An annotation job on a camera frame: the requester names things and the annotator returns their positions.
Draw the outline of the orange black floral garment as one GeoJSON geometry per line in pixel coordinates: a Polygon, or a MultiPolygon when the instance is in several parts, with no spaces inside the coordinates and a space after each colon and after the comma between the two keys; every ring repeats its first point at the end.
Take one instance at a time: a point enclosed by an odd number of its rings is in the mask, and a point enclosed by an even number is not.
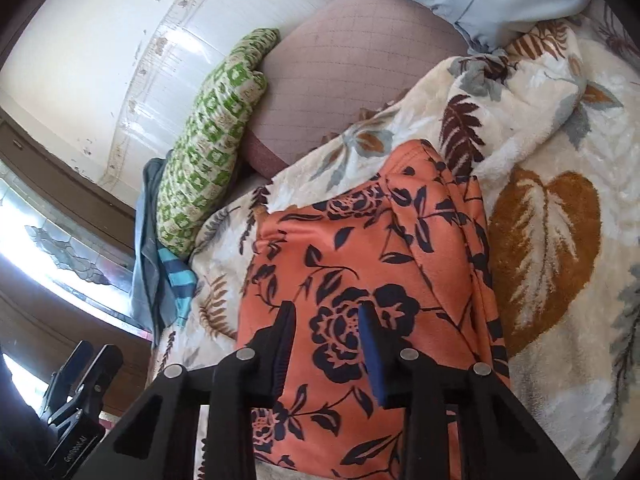
{"type": "Polygon", "coordinates": [[[258,460],[334,479],[395,479],[404,414],[384,408],[385,348],[509,375],[480,184],[424,140],[327,200],[263,214],[239,314],[246,344],[295,311],[284,389],[253,412],[258,460]]]}

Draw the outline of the turquoise striped cloth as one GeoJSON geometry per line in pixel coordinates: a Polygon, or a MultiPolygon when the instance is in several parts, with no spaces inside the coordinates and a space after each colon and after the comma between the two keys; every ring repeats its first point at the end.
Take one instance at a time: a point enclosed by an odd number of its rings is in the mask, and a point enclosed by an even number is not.
{"type": "Polygon", "coordinates": [[[198,279],[189,266],[164,246],[157,249],[176,307],[175,323],[183,328],[191,312],[191,301],[198,279]]]}

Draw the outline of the blue grey cloth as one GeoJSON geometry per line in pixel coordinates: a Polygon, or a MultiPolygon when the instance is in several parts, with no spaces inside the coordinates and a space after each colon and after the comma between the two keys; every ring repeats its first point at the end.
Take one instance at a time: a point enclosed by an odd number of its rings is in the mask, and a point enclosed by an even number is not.
{"type": "Polygon", "coordinates": [[[156,232],[157,195],[167,164],[150,159],[142,170],[141,191],[134,217],[134,270],[129,294],[131,317],[148,330],[156,347],[163,329],[175,321],[176,308],[169,293],[156,232]]]}

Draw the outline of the stained glass wooden door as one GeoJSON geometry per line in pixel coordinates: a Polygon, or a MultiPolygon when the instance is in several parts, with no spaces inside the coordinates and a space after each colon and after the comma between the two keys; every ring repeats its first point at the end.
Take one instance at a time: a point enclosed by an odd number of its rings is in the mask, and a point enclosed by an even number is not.
{"type": "Polygon", "coordinates": [[[1,116],[1,347],[46,382],[81,340],[124,356],[105,396],[122,414],[142,393],[151,334],[129,304],[134,212],[1,116]]]}

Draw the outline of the green white patterned pillow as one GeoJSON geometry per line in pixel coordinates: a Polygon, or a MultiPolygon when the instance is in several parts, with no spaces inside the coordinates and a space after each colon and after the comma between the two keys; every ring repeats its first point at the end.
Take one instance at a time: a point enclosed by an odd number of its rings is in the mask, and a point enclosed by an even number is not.
{"type": "Polygon", "coordinates": [[[204,79],[166,162],[156,202],[157,239],[181,259],[232,178],[245,127],[266,93],[258,70],[278,44],[275,28],[244,36],[204,79]]]}

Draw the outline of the cream leaf pattern blanket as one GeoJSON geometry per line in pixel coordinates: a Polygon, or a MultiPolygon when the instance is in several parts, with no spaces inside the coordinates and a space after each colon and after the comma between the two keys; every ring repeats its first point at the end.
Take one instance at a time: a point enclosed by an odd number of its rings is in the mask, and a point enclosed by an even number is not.
{"type": "Polygon", "coordinates": [[[213,214],[152,372],[214,365],[292,302],[284,393],[252,415],[259,477],[395,479],[371,306],[434,360],[509,378],[579,478],[614,478],[639,441],[639,69],[614,41],[578,16],[448,58],[213,214]]]}

